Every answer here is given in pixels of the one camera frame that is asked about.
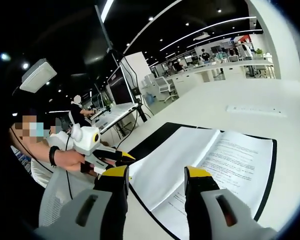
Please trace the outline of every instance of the office chair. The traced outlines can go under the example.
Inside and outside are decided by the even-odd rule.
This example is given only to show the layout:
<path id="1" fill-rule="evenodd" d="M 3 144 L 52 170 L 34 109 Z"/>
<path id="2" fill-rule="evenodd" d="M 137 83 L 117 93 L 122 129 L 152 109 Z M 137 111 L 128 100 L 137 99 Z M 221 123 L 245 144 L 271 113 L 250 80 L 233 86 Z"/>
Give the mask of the office chair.
<path id="1" fill-rule="evenodd" d="M 161 94 L 167 93 L 167 92 L 169 93 L 169 96 L 164 100 L 164 103 L 166 103 L 169 99 L 172 99 L 172 101 L 174 101 L 175 97 L 178 97 L 178 95 L 175 92 L 176 88 L 174 86 L 172 79 L 167 81 L 163 76 L 161 76 L 161 77 L 154 79 L 154 82 L 159 87 L 159 92 Z"/>

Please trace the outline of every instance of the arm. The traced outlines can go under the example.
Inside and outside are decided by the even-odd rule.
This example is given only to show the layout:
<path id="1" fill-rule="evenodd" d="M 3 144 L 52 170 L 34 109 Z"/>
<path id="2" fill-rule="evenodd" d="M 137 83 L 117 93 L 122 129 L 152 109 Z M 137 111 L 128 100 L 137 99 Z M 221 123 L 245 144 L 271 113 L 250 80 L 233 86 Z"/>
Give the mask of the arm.
<path id="1" fill-rule="evenodd" d="M 15 148 L 17 148 L 19 151 L 21 151 L 23 154 L 29 157 L 32 157 L 31 155 L 33 155 L 37 160 L 50 163 L 50 147 L 48 145 L 45 145 L 43 141 L 31 141 L 31 137 L 23 136 L 23 130 L 16 129 L 15 125 L 13 125 L 11 128 L 12 129 L 9 129 L 9 133 L 12 140 L 12 145 Z M 62 167 L 66 170 L 79 171 L 81 168 L 80 163 L 85 162 L 85 157 L 80 153 L 76 152 L 75 150 L 57 150 L 54 153 L 54 161 L 57 166 Z"/>
<path id="2" fill-rule="evenodd" d="M 94 114 L 95 112 L 93 110 L 81 110 L 80 111 L 80 114 L 83 114 L 84 116 L 87 116 L 87 115 L 91 115 L 91 114 Z"/>

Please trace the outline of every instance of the hand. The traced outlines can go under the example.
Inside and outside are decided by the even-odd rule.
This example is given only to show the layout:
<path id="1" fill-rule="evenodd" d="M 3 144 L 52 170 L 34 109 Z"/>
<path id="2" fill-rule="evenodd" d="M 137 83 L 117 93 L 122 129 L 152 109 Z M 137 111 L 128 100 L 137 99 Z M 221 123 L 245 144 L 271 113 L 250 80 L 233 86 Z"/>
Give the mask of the hand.
<path id="1" fill-rule="evenodd" d="M 58 167 L 68 171 L 80 171 L 81 163 L 85 163 L 85 157 L 71 149 L 67 151 L 57 150 L 54 153 L 54 162 Z"/>

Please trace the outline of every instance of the computer monitor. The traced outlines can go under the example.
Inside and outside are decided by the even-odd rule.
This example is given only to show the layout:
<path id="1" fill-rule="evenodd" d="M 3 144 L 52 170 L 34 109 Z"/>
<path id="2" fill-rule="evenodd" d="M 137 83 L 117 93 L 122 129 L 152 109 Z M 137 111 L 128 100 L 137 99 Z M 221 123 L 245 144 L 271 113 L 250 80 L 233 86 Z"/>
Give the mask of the computer monitor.
<path id="1" fill-rule="evenodd" d="M 239 57 L 238 55 L 229 56 L 229 62 L 238 62 Z"/>
<path id="2" fill-rule="evenodd" d="M 221 53 L 221 52 L 222 52 L 222 48 L 221 48 L 220 45 L 218 45 L 218 46 L 213 46 L 213 47 L 211 47 L 211 51 L 212 51 L 214 54 Z"/>
<path id="3" fill-rule="evenodd" d="M 94 97 L 92 97 L 92 104 L 98 110 L 105 108 L 104 101 L 102 99 L 101 93 L 99 93 L 98 95 L 95 95 Z"/>
<path id="4" fill-rule="evenodd" d="M 110 76 L 108 84 L 115 104 L 135 103 L 121 66 Z"/>

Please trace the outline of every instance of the black bracelet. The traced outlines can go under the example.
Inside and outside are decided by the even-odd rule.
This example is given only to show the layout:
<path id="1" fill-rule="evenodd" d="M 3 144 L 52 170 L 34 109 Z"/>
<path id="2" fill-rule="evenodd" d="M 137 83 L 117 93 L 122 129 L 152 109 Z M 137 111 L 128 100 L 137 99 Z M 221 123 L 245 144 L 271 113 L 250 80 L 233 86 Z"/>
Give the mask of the black bracelet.
<path id="1" fill-rule="evenodd" d="M 57 166 L 56 163 L 55 163 L 55 152 L 56 152 L 56 150 L 60 150 L 60 148 L 57 147 L 57 146 L 52 146 L 50 148 L 50 151 L 49 151 L 49 160 L 50 160 L 51 166 L 53 166 L 53 167 Z"/>

